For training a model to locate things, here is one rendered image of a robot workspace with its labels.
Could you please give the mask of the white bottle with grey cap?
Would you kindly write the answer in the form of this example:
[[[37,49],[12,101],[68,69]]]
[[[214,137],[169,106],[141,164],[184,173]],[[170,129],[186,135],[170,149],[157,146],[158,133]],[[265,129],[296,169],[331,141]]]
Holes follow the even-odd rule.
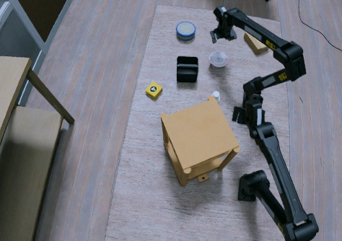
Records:
[[[218,102],[218,104],[219,104],[219,102],[220,102],[220,96],[219,96],[219,93],[218,92],[214,92],[213,93],[213,96],[214,96],[214,98],[216,98],[216,101]]]

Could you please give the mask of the small brown cardboard box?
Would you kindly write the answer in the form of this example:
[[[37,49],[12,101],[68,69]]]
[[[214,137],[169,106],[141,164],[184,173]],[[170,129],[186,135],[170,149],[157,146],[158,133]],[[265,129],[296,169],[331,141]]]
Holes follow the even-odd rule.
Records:
[[[247,41],[247,43],[255,52],[255,54],[262,53],[263,51],[268,50],[268,47],[266,47],[264,44],[262,44],[261,42],[259,42],[253,36],[249,35],[246,32],[243,38]]]

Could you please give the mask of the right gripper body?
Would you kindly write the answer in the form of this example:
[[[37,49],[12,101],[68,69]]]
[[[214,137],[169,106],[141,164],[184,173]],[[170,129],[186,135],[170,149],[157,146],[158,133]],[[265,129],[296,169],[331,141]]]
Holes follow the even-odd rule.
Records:
[[[218,32],[217,28],[215,28],[214,30],[210,31],[210,34],[212,39],[216,38],[217,40],[222,38],[224,38],[225,40],[237,38],[235,31],[233,31],[232,29],[230,31],[225,31],[221,28],[220,32]]]

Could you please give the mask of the tan wooden shelving unit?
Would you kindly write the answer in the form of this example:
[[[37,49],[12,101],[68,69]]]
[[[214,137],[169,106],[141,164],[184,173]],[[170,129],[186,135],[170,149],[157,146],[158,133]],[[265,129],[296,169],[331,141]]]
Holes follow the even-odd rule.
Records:
[[[207,180],[209,171],[222,171],[240,151],[212,95],[205,102],[171,115],[162,113],[161,122],[164,146],[182,187],[193,178]]]

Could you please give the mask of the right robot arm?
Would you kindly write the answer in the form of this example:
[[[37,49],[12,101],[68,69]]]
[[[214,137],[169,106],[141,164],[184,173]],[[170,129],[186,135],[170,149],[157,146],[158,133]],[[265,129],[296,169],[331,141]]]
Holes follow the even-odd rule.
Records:
[[[307,74],[303,48],[294,41],[288,42],[281,39],[257,22],[251,20],[238,8],[227,11],[221,5],[215,8],[213,14],[216,17],[216,21],[219,23],[217,25],[218,32],[220,32],[221,28],[225,31],[230,31],[233,25],[244,30],[256,40],[270,48],[273,51],[273,57],[285,67],[285,69],[264,77],[257,76],[243,84],[243,108],[246,108],[245,102],[250,100],[251,95],[255,94],[260,96],[263,89],[289,81],[295,82],[300,77]]]

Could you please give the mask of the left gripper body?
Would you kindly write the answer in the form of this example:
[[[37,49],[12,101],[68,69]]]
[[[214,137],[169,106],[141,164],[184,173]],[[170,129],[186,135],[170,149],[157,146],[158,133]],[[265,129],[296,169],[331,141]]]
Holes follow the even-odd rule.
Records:
[[[237,123],[242,124],[242,125],[247,125],[247,121],[245,122],[245,119],[243,118],[243,113],[246,108],[241,108],[241,107],[234,107],[234,113],[233,117],[237,118]],[[239,116],[238,116],[239,113]]]

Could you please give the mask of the blue round tin with pale lid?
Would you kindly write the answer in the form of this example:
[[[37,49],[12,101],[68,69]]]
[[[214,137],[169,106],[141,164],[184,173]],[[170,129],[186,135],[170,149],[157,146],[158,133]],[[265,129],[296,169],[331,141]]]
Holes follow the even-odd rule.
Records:
[[[180,40],[189,41],[195,37],[196,27],[191,22],[181,22],[176,27],[176,35]]]

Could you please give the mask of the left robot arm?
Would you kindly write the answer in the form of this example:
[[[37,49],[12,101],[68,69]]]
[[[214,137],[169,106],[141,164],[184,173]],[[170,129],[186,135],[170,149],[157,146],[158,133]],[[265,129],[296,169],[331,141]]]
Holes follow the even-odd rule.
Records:
[[[250,137],[255,139],[267,160],[284,209],[270,191],[270,181],[263,170],[241,176],[239,200],[255,201],[257,197],[281,231],[285,241],[311,241],[316,237],[319,228],[314,214],[307,215],[302,208],[282,156],[276,130],[272,123],[265,120],[262,108],[263,97],[253,94],[245,104],[243,118],[247,121]],[[301,222],[306,223],[296,225]]]

